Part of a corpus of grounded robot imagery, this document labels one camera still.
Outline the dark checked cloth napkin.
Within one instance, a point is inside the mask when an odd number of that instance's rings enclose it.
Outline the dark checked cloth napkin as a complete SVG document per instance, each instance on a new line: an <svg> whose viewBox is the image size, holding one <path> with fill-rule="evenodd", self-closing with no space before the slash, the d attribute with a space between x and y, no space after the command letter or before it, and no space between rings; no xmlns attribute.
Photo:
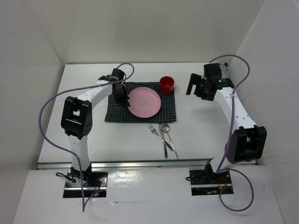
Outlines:
<svg viewBox="0 0 299 224"><path fill-rule="evenodd" d="M108 97L106 122L112 123L172 123L176 119L175 95L163 95L158 82L126 82L126 91L130 94L142 88L130 97L130 107L115 102L114 96Z"/></svg>

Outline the pink plate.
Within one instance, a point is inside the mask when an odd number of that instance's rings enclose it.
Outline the pink plate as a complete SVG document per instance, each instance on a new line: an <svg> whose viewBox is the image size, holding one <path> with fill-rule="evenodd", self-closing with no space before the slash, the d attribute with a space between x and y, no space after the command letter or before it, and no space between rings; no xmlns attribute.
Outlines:
<svg viewBox="0 0 299 224"><path fill-rule="evenodd" d="M139 118L150 118L161 108L159 95L151 88L139 87L129 93L129 111Z"/></svg>

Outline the red mug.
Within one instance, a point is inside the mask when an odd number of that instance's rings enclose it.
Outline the red mug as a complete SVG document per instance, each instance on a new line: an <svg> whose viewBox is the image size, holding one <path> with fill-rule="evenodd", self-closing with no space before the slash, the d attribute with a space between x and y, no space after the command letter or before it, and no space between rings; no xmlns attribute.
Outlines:
<svg viewBox="0 0 299 224"><path fill-rule="evenodd" d="M163 95L171 95L174 90L175 81L170 76L164 76L160 79L158 90Z"/></svg>

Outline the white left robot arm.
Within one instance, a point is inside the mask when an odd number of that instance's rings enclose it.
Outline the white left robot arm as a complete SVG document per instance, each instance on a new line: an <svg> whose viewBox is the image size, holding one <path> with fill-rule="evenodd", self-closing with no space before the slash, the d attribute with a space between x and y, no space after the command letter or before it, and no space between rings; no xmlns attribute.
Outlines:
<svg viewBox="0 0 299 224"><path fill-rule="evenodd" d="M88 156L87 136L93 126L93 108L104 98L113 95L121 106L130 106L123 79L126 74L114 68L111 75L98 79L98 87L91 88L77 97L67 97L61 119L61 127L76 155L71 162L71 175L81 186L92 182L92 166Z"/></svg>

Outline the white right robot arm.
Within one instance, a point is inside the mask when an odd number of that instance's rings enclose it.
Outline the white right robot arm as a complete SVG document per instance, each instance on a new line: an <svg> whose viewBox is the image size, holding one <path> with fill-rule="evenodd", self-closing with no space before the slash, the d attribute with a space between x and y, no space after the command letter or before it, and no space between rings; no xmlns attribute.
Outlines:
<svg viewBox="0 0 299 224"><path fill-rule="evenodd" d="M207 101L216 101L222 108L230 124L229 137L223 155L205 165L203 177L190 176L190 181L207 181L216 183L223 174L236 164L260 159L266 142L267 131L246 112L236 91L235 85L228 77L222 76L219 63L204 65L204 74L192 73L186 94L194 94Z"/></svg>

